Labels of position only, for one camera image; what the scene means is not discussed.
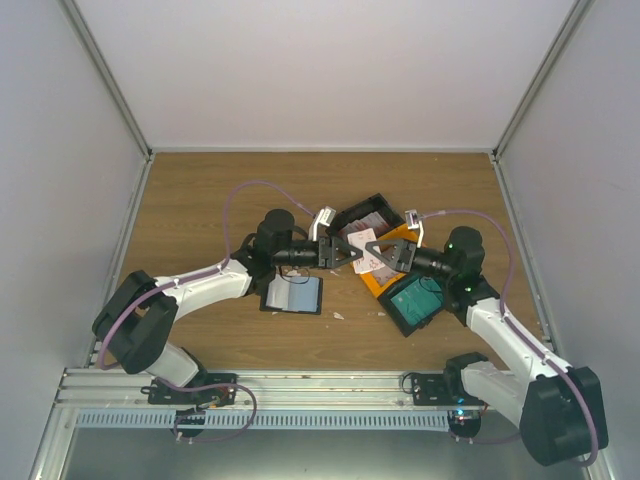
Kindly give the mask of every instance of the black mounting bracket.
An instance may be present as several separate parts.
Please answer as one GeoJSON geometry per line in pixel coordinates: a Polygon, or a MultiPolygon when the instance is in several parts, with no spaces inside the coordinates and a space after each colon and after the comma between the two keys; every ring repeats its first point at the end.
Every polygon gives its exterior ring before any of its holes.
{"type": "MultiPolygon", "coordinates": [[[[202,379],[202,385],[214,383],[238,383],[238,376],[235,373],[210,373],[202,379]]],[[[159,382],[157,379],[151,381],[148,387],[142,387],[140,392],[148,395],[147,401],[150,405],[204,405],[211,403],[216,407],[233,405],[236,398],[235,389],[204,390],[201,392],[178,392],[171,387],[159,382]]]]}

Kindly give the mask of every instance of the small card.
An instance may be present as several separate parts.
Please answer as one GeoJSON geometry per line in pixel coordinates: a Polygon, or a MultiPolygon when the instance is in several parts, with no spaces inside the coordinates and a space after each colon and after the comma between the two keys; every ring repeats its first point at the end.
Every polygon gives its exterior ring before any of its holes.
{"type": "Polygon", "coordinates": [[[353,262],[353,269],[357,274],[369,273],[385,266],[384,263],[371,255],[364,248],[367,243],[375,242],[376,240],[377,238],[376,234],[373,233],[373,228],[367,228],[361,232],[350,233],[347,235],[349,245],[353,245],[354,247],[362,250],[362,258],[353,262]]]}

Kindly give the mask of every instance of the paper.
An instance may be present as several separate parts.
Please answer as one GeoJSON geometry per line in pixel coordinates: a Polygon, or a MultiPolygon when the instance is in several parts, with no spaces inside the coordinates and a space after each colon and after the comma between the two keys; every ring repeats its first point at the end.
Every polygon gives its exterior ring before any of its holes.
{"type": "Polygon", "coordinates": [[[367,228],[361,232],[350,233],[347,235],[347,241],[350,245],[362,250],[362,258],[353,262],[353,269],[357,274],[369,273],[385,266],[384,263],[371,255],[365,249],[367,243],[376,241],[376,234],[373,233],[373,228],[367,228]]]}

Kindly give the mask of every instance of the white plastic casing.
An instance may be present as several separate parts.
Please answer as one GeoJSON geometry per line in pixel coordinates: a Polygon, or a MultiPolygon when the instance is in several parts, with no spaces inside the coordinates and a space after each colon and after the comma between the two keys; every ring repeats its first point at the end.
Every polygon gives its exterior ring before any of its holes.
{"type": "Polygon", "coordinates": [[[557,375],[547,361],[552,360],[563,371],[571,365],[540,343],[508,309],[506,314],[516,328],[544,353],[545,358],[540,359],[507,325],[500,315],[499,300],[487,298],[469,307],[467,326],[489,344],[511,373],[499,371],[490,362],[477,362],[462,370],[462,384],[467,393],[487,402],[518,426],[529,383],[539,375],[557,375]]]}

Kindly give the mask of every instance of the orange box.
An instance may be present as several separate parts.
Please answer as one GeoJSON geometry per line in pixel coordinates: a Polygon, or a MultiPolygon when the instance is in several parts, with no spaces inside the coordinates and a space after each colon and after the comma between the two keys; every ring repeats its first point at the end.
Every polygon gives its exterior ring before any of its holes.
{"type": "MultiPolygon", "coordinates": [[[[404,238],[406,240],[411,240],[412,242],[416,242],[416,243],[418,242],[418,235],[414,231],[409,230],[409,227],[407,227],[406,223],[400,225],[398,228],[391,230],[389,233],[382,235],[380,238],[378,238],[378,240],[393,240],[396,238],[404,238]]],[[[369,291],[373,293],[373,296],[378,298],[391,285],[396,283],[405,275],[406,275],[405,273],[398,273],[393,278],[387,280],[387,282],[384,285],[380,285],[378,283],[378,280],[376,280],[372,272],[363,273],[360,275],[360,277],[364,281],[369,291]]]]}

